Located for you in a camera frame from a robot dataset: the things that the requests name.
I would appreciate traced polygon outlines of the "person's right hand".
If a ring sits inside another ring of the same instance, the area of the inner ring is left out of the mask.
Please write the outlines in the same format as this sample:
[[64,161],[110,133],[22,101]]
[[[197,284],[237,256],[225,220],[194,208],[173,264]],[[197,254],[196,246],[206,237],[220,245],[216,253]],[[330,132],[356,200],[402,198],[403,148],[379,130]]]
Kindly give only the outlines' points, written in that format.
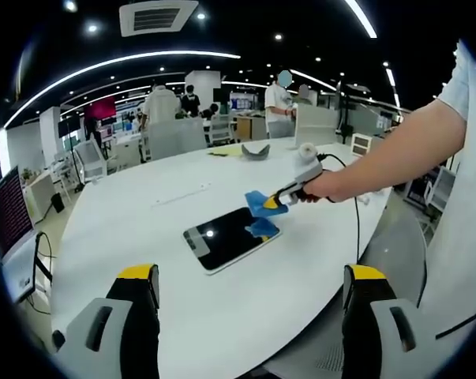
[[303,186],[305,195],[301,201],[315,203],[322,198],[327,198],[333,202],[339,202],[343,199],[340,190],[341,182],[339,173],[325,171]]

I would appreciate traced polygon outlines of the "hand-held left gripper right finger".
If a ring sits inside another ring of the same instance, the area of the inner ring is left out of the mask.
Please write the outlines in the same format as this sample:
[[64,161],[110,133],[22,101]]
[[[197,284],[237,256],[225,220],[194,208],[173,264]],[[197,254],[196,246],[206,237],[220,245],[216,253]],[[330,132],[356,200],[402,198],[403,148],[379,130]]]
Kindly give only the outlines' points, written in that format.
[[343,378],[430,378],[439,366],[422,313],[373,267],[345,266],[342,333]]

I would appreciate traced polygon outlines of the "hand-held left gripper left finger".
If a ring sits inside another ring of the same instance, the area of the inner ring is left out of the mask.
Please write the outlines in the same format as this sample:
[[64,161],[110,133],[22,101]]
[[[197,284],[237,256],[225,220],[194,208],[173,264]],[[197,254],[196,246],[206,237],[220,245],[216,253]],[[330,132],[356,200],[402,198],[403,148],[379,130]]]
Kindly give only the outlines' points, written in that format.
[[159,332],[159,268],[135,265],[53,333],[54,360],[68,378],[158,378]]

